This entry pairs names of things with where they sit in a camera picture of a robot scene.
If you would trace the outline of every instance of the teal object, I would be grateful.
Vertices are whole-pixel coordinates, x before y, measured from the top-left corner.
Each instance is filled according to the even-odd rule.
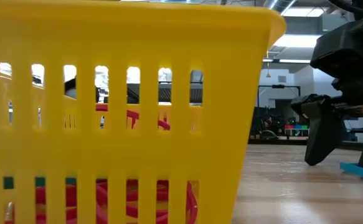
[[[14,178],[13,177],[4,177],[3,179],[4,189],[14,189]],[[36,187],[44,187],[45,186],[45,178],[44,177],[36,177],[35,178]],[[76,184],[76,178],[66,178],[66,184]]]
[[[350,164],[346,162],[341,162],[340,168],[347,173],[355,174],[363,178],[363,168],[359,167],[358,164]]]

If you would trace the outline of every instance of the white wall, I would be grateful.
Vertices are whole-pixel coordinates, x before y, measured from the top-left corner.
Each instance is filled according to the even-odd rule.
[[[342,95],[341,91],[337,91],[331,85],[334,80],[333,77],[327,75],[326,73],[313,69],[313,78],[314,78],[314,92],[319,95],[328,95],[328,96],[340,96]]]
[[[302,96],[314,93],[313,68],[308,65],[296,72],[295,85],[300,86]]]
[[[286,76],[286,83],[279,83],[278,76]],[[263,69],[260,73],[260,82],[259,85],[295,85],[295,76],[292,73],[289,73],[288,69]],[[270,107],[275,108],[275,100],[276,99],[293,99],[296,95],[289,89],[273,89],[273,88],[264,88],[261,87],[259,89],[260,94],[260,107]]]

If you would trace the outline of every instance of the red object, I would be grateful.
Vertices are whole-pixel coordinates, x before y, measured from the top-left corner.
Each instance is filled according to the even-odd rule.
[[[166,202],[169,200],[168,190],[169,182],[166,180],[159,180],[158,185],[163,185],[163,189],[158,189],[156,200],[159,202]],[[127,187],[137,187],[137,180],[128,180]],[[96,195],[97,195],[97,224],[107,224],[107,215],[103,211],[102,206],[108,204],[108,183],[106,180],[98,180],[96,184]],[[45,201],[45,188],[36,188],[36,203],[44,204]],[[138,201],[138,191],[132,191],[126,193],[127,202]],[[77,206],[77,186],[67,185],[66,188],[66,207],[76,207]],[[194,224],[197,217],[197,201],[195,195],[192,191],[191,183],[187,183],[187,211],[190,211],[190,217],[187,224]],[[126,205],[127,216],[138,218],[138,208],[134,205]],[[77,209],[72,208],[66,211],[67,224],[77,224]],[[46,215],[37,214],[36,224],[45,224]],[[167,224],[167,210],[156,210],[156,223],[157,224]],[[5,224],[14,224],[13,221],[6,221]]]
[[[97,104],[95,105],[95,111],[108,111],[108,105],[103,104]],[[139,119],[139,113],[127,110],[126,113],[127,117],[131,118],[131,128],[134,128],[134,125],[136,124],[136,120]],[[158,120],[158,126],[162,127],[165,130],[170,130],[170,125],[167,124],[167,119],[165,121]]]

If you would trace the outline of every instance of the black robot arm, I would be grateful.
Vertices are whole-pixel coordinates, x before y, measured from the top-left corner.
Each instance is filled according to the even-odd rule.
[[[345,116],[363,117],[363,0],[353,0],[352,5],[343,0],[329,1],[354,13],[356,21],[320,37],[310,63],[334,77],[332,86],[342,95],[309,95],[292,102],[292,109],[310,122],[304,159],[311,166],[324,160],[341,143],[346,133]],[[363,153],[359,166],[363,167]]]

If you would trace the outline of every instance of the ceiling light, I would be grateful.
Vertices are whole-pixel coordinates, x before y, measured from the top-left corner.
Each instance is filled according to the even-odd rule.
[[[109,69],[104,65],[98,65],[97,67],[95,67],[95,72],[108,73],[108,71]]]
[[[320,7],[291,7],[286,10],[282,16],[291,17],[319,17],[327,8]]]
[[[0,73],[5,75],[11,75],[12,74],[11,65],[6,62],[0,62]]]
[[[65,82],[73,79],[76,77],[76,66],[74,65],[64,65],[64,78]]]
[[[280,63],[310,63],[310,60],[280,59]]]
[[[172,72],[170,68],[160,68],[158,71],[160,82],[171,82],[172,80]]]
[[[38,79],[40,79],[41,83],[44,82],[44,66],[41,64],[33,64],[32,65],[32,75]]]
[[[140,70],[138,67],[129,67],[127,69],[127,83],[140,83]]]
[[[279,38],[274,46],[278,47],[315,47],[320,35],[288,35]]]

